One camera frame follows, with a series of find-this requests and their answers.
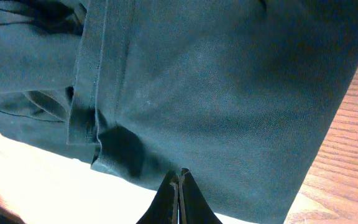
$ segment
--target seam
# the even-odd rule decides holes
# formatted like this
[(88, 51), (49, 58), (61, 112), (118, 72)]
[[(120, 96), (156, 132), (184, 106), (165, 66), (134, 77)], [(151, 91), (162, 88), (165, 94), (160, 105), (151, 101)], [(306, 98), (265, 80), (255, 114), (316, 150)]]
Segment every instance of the seam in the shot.
[(49, 121), (49, 120), (42, 120), (42, 119), (37, 119), (37, 118), (32, 118), (30, 116), (26, 116), (26, 115), (17, 115), (17, 114), (10, 114), (7, 112), (3, 112), (0, 110), (0, 113), (5, 114), (5, 115), (9, 115), (9, 116), (15, 116), (15, 117), (21, 117), (21, 118), (29, 118), (29, 119), (33, 119), (36, 121), (45, 121), (45, 122), (49, 122), (49, 123), (64, 123), (63, 121)]
[(33, 25), (33, 21), (18, 21), (18, 22), (0, 22), (0, 26), (8, 26), (8, 25), (14, 25), (14, 24), (28, 24)]
[[(104, 57), (104, 45), (105, 45), (105, 36), (106, 36), (106, 20), (107, 20), (107, 13), (108, 13), (108, 7), (109, 7), (109, 0), (105, 0), (105, 6), (104, 6), (104, 18), (103, 18), (103, 30), (102, 30), (102, 42), (101, 42), (101, 50), (100, 50), (100, 55), (99, 55), (99, 64), (101, 64), (103, 62), (103, 57)], [(101, 76), (101, 69), (100, 66), (98, 67), (99, 70), (97, 72), (97, 78), (98, 78), (98, 82), (96, 84), (96, 94), (95, 94), (95, 98), (94, 98), (94, 120), (95, 120), (95, 126), (96, 126), (96, 140), (99, 142), (99, 144), (101, 145), (101, 141), (99, 140), (98, 134), (99, 134), (99, 113), (98, 113), (98, 98), (99, 98), (99, 85), (100, 85), (100, 76)]]
[(123, 47), (125, 47), (124, 49), (124, 54), (125, 55), (122, 55), (120, 54), (120, 61), (121, 60), (124, 60), (123, 61), (123, 65), (124, 67), (122, 68), (122, 77), (121, 77), (121, 81), (119, 83), (119, 86), (118, 86), (118, 91), (117, 91), (117, 103), (116, 103), (116, 106), (115, 106), (115, 109), (114, 109), (114, 119), (115, 119), (115, 123), (117, 124), (117, 116), (116, 116), (116, 113), (117, 113), (117, 109), (119, 107), (119, 103), (120, 103), (120, 99), (121, 99), (121, 93), (122, 93), (122, 86), (124, 85), (124, 80), (125, 80), (125, 73), (126, 73), (126, 69), (127, 69), (127, 59), (128, 59), (128, 50), (129, 50), (129, 46), (131, 44), (131, 38), (128, 37), (128, 43), (124, 46), (124, 42), (125, 42), (125, 36), (126, 36), (126, 32), (127, 30), (131, 30), (132, 29), (132, 26), (133, 26), (133, 23), (134, 23), (134, 14), (135, 14), (135, 0), (131, 1), (132, 3), (132, 9), (131, 9), (131, 21), (130, 23), (127, 25), (127, 26), (124, 26), (124, 31), (122, 32), (122, 39), (121, 39), (121, 49)]
[(105, 30), (105, 26), (106, 26), (106, 14), (107, 14), (107, 7), (108, 7), (108, 0), (105, 0), (104, 3), (104, 19), (103, 19), (103, 30), (102, 30), (102, 36), (101, 36), (101, 44), (100, 44), (100, 50), (99, 50), (99, 59), (98, 59), (98, 64), (96, 66), (96, 72), (94, 73), (93, 76), (93, 84), (92, 84), (92, 90), (91, 90), (91, 94), (89, 96), (89, 101), (88, 101), (88, 109), (87, 111), (90, 111), (93, 113), (91, 114), (91, 116), (94, 116), (91, 119), (87, 120), (87, 124), (85, 126), (85, 139), (86, 142), (90, 142), (93, 138), (92, 135), (92, 126), (96, 125), (96, 95), (98, 94), (96, 89), (98, 88), (98, 77), (99, 77), (99, 73), (100, 73), (100, 66), (101, 66), (101, 60), (103, 57), (103, 42), (104, 42), (104, 30)]

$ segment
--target dark green fabric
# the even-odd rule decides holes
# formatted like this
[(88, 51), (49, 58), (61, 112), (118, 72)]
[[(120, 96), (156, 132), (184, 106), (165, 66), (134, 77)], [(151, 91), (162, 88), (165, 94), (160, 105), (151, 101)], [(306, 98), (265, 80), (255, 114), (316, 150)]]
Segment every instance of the dark green fabric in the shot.
[(3, 135), (148, 189), (187, 167), (250, 222), (284, 221), (358, 66), (358, 1), (19, 2)]

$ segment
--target dark teal cloth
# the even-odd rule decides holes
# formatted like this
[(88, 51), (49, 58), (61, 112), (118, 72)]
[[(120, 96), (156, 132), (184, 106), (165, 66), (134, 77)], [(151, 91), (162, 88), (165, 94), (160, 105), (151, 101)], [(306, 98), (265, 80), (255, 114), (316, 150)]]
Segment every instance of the dark teal cloth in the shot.
[(0, 132), (282, 223), (357, 66), (358, 1), (0, 1)]

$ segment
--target wood grain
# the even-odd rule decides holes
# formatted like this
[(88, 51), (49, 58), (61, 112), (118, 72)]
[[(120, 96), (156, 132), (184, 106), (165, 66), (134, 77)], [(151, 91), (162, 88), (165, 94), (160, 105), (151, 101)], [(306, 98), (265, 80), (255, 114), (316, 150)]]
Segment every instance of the wood grain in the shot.
[(358, 69), (286, 223), (358, 223)]
[[(135, 223), (154, 194), (0, 135), (0, 207), (26, 223)], [(286, 223), (358, 223), (358, 70)]]

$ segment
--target stitching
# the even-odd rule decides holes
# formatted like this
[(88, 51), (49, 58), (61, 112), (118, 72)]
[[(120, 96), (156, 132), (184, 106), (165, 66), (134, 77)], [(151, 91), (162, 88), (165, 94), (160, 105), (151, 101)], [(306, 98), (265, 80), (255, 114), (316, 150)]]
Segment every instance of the stitching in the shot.
[(117, 123), (117, 118), (116, 118), (116, 112), (117, 112), (117, 109), (119, 107), (119, 102), (120, 102), (120, 99), (121, 99), (121, 93), (122, 93), (122, 86), (124, 85), (124, 80), (125, 80), (125, 72), (126, 72), (126, 68), (127, 68), (127, 59), (128, 59), (128, 49), (129, 49), (129, 46), (131, 44), (131, 39), (128, 38), (128, 43), (124, 45), (124, 41), (125, 41), (125, 35), (126, 35), (126, 30), (127, 28), (130, 26), (130, 29), (132, 28), (132, 25), (133, 25), (133, 22), (134, 22), (134, 14), (135, 14), (135, 0), (132, 1), (132, 11), (131, 11), (131, 21), (130, 23), (127, 25), (127, 27), (124, 26), (124, 32), (122, 33), (122, 39), (121, 39), (121, 49), (123, 47), (125, 47), (124, 49), (124, 53), (125, 55), (122, 55), (120, 54), (120, 61), (121, 60), (124, 60), (123, 61), (123, 64), (124, 64), (124, 68), (122, 68), (122, 77), (121, 77), (121, 81), (120, 81), (120, 84), (118, 86), (118, 91), (117, 91), (117, 103), (116, 103), (116, 106), (115, 106), (115, 109), (114, 109), (114, 119), (116, 120), (116, 123)]
[[(100, 84), (100, 75), (101, 75), (101, 64), (103, 62), (103, 55), (104, 55), (104, 40), (106, 36), (106, 21), (107, 21), (107, 12), (108, 12), (108, 6), (109, 6), (109, 0), (105, 0), (104, 3), (104, 16), (103, 16), (103, 28), (102, 28), (102, 37), (101, 37), (101, 46), (100, 46), (100, 52), (99, 52), (99, 59), (98, 59), (98, 66), (97, 71), (95, 73), (94, 82), (93, 82), (93, 91), (95, 91), (94, 94), (94, 128), (96, 128), (96, 140), (98, 140), (98, 133), (99, 133), (99, 125), (98, 125), (98, 93), (99, 93), (99, 84)], [(90, 141), (93, 139), (93, 135), (87, 135), (87, 141)]]
[[(105, 0), (104, 3), (104, 10), (107, 12), (107, 7), (108, 7), (108, 0)], [(103, 57), (103, 42), (104, 42), (104, 29), (106, 26), (106, 13), (104, 13), (104, 24), (103, 24), (103, 30), (102, 30), (102, 36), (101, 36), (101, 44), (100, 44), (100, 50), (99, 50), (99, 59), (98, 59), (98, 64), (96, 66), (96, 72), (94, 73), (94, 77), (93, 77), (93, 84), (92, 84), (92, 90), (91, 90), (91, 94), (89, 96), (89, 101), (88, 101), (88, 111), (91, 111), (91, 106), (94, 106), (94, 113), (93, 116), (94, 118), (90, 121), (88, 120), (85, 126), (85, 139), (86, 142), (90, 142), (93, 138), (92, 135), (92, 125), (96, 125), (96, 95), (98, 94), (96, 92), (97, 86), (98, 86), (98, 77), (100, 74), (100, 66), (101, 66), (101, 60)]]

